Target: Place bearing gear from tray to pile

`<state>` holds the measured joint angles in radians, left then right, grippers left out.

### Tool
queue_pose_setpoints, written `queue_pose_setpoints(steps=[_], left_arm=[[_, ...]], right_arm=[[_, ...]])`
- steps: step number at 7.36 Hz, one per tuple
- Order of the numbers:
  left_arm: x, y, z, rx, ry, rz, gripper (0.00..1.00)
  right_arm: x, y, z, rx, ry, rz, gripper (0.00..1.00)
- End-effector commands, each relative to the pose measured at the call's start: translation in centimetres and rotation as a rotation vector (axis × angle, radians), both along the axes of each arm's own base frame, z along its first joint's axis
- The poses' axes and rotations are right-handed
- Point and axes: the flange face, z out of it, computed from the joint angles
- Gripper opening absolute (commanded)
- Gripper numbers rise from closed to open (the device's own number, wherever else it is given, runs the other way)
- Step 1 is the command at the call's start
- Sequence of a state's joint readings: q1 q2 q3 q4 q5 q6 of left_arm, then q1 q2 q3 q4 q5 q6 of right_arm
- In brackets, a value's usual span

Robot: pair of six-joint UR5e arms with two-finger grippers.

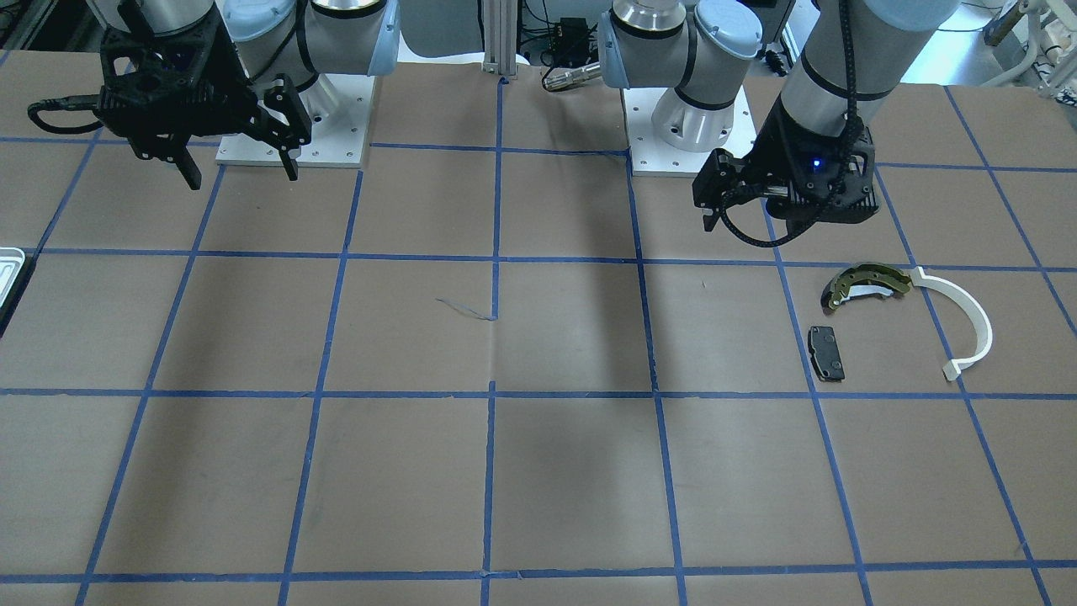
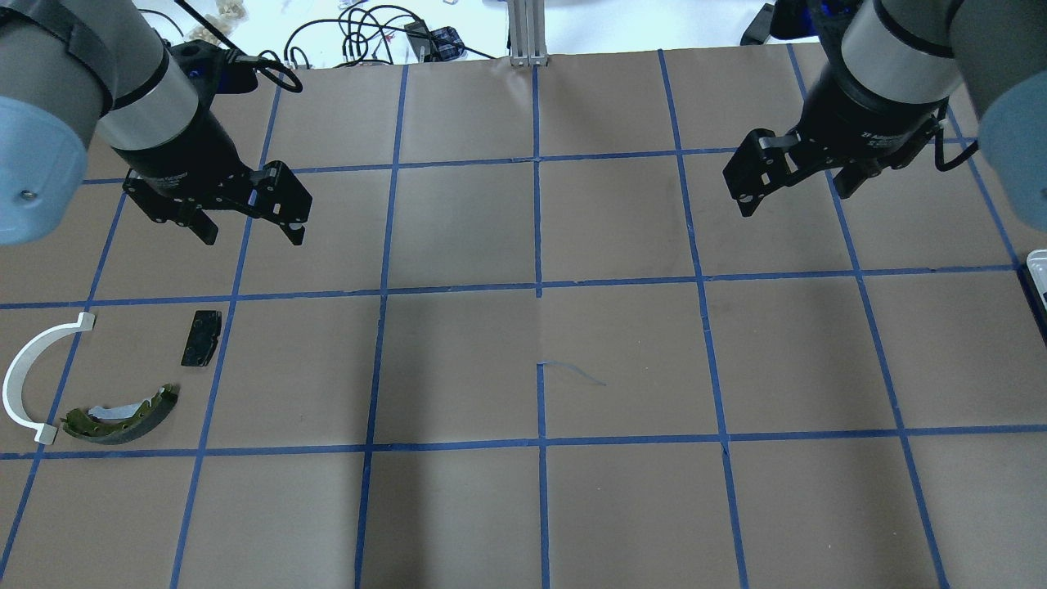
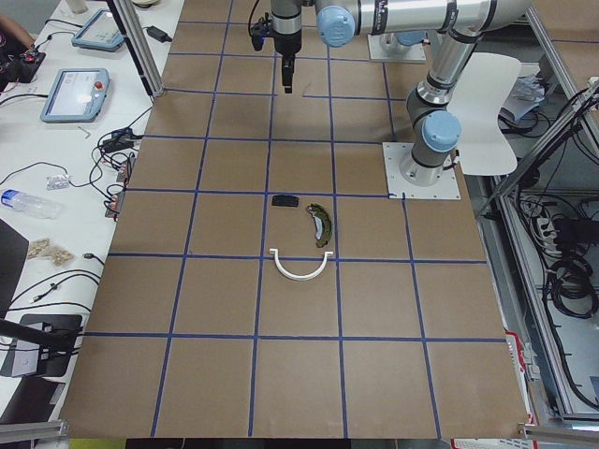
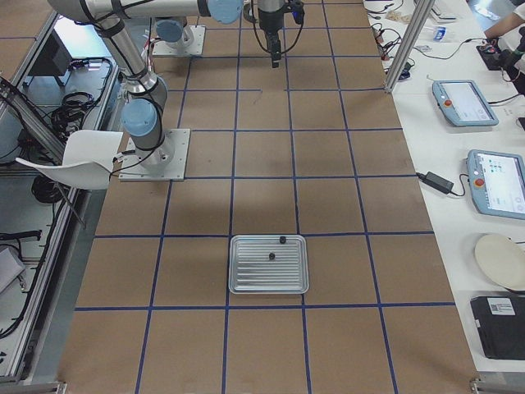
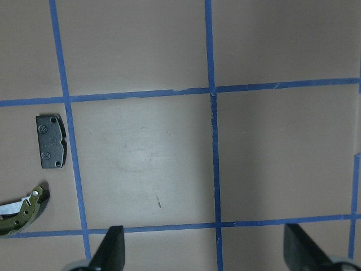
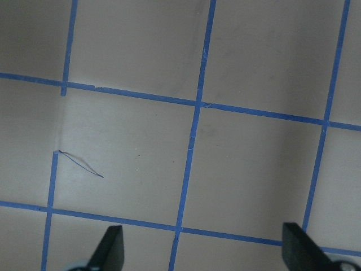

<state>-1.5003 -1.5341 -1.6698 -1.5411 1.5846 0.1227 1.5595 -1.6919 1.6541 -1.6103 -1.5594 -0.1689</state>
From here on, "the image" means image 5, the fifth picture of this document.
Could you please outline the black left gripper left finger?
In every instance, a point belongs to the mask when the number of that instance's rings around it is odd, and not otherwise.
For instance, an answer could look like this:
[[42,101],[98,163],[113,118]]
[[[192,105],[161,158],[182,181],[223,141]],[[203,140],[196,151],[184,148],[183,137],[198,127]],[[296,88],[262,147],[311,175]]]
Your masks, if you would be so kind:
[[88,268],[90,270],[118,270],[125,266],[125,237],[123,226],[111,226]]

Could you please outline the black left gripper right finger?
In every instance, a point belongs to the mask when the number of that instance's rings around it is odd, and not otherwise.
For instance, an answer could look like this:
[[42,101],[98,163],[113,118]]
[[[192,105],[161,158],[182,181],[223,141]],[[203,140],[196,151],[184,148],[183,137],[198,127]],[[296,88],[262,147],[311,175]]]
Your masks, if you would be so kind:
[[289,270],[328,270],[333,265],[299,224],[284,225],[283,257]]

